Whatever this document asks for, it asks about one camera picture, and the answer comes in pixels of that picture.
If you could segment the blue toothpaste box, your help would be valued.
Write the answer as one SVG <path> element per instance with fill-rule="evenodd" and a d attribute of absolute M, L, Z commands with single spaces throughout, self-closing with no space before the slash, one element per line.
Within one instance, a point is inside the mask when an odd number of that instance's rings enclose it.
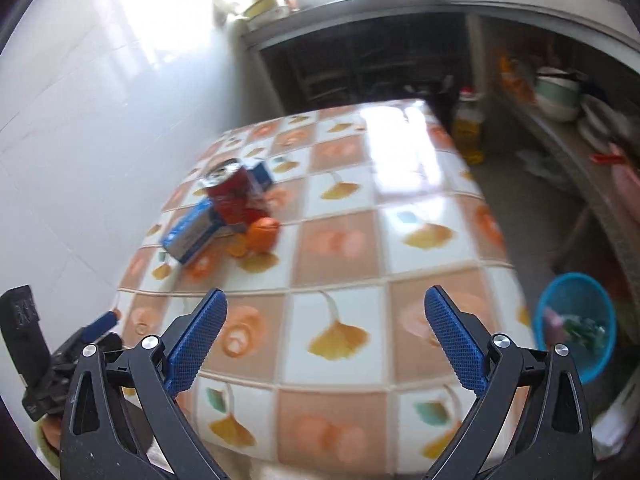
<path fill-rule="evenodd" d="M 243 165 L 250 170 L 262 187 L 266 200 L 266 192 L 273 187 L 273 180 L 267 166 L 264 162 L 255 162 L 250 166 Z M 240 231 L 225 224 L 224 220 L 216 214 L 212 201 L 207 196 L 205 188 L 201 186 L 200 180 L 198 185 L 204 192 L 204 198 L 193 206 L 162 239 L 163 250 L 181 264 L 187 264 L 192 260 L 219 231 L 228 229 L 232 233 L 244 233 L 248 229 Z"/>

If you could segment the orange tangerine peel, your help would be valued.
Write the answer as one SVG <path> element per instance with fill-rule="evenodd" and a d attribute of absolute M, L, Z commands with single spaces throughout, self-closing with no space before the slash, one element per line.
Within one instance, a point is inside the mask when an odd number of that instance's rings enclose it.
<path fill-rule="evenodd" d="M 246 246 L 251 252 L 270 252 L 277 245 L 280 222 L 271 217 L 254 221 L 246 231 Z"/>

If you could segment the red drink can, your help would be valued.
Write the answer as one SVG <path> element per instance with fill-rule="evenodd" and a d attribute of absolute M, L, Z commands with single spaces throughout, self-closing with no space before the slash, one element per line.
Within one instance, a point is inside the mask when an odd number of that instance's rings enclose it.
<path fill-rule="evenodd" d="M 230 158 L 208 168 L 200 183 L 216 214 L 232 228 L 245 231 L 270 216 L 262 187 L 239 159 Z"/>

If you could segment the blue mesh trash basket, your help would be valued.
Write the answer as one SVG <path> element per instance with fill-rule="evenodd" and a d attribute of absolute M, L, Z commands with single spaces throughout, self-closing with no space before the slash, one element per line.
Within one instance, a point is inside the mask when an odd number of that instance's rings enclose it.
<path fill-rule="evenodd" d="M 542 292 L 532 323 L 539 349 L 567 346 L 584 385 L 610 362 L 617 337 L 615 310 L 604 287 L 591 276 L 557 276 Z"/>

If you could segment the small orange peel piece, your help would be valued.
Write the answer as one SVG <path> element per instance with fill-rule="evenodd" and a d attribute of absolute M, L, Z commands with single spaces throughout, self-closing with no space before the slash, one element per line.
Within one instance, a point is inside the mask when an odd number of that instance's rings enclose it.
<path fill-rule="evenodd" d="M 234 234 L 229 240 L 226 251 L 232 258 L 245 257 L 250 251 L 246 235 L 243 233 Z"/>

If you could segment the patterned tablecloth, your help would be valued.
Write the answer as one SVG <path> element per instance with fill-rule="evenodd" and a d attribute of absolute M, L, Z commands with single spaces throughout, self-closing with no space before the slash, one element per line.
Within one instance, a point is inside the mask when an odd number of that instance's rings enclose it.
<path fill-rule="evenodd" d="M 160 242 L 217 162 L 264 162 L 280 222 L 266 254 L 218 232 L 189 264 Z M 450 137 L 420 100 L 314 110 L 218 134 L 120 282 L 132 346 L 209 289 L 229 313 L 179 402 L 213 451 L 339 474 L 420 474 L 474 402 L 423 312 L 434 285 L 491 332 L 531 346 L 506 244 Z"/>

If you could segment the cooking oil bottle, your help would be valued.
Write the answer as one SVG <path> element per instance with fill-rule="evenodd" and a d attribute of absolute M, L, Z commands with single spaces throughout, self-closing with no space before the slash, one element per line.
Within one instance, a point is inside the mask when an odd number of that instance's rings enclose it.
<path fill-rule="evenodd" d="M 456 149 L 469 166 L 484 162 L 484 120 L 478 94 L 471 87 L 463 87 L 454 108 L 451 135 Z"/>

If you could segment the stacked bowls on shelf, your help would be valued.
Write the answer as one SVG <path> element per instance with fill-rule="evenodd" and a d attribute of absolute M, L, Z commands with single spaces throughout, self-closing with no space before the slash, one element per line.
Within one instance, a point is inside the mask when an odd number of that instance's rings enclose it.
<path fill-rule="evenodd" d="M 544 116 L 556 122 L 574 122 L 580 111 L 580 84 L 565 70 L 541 67 L 536 73 L 535 99 Z"/>

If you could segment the enamel basin on counter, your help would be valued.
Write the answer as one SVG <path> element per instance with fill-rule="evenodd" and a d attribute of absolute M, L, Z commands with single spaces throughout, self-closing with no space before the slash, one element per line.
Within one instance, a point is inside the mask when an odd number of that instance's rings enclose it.
<path fill-rule="evenodd" d="M 271 12 L 273 9 L 276 9 L 277 14 L 288 15 L 288 4 L 285 0 L 257 0 L 243 12 L 243 16 L 251 20 L 260 14 Z"/>

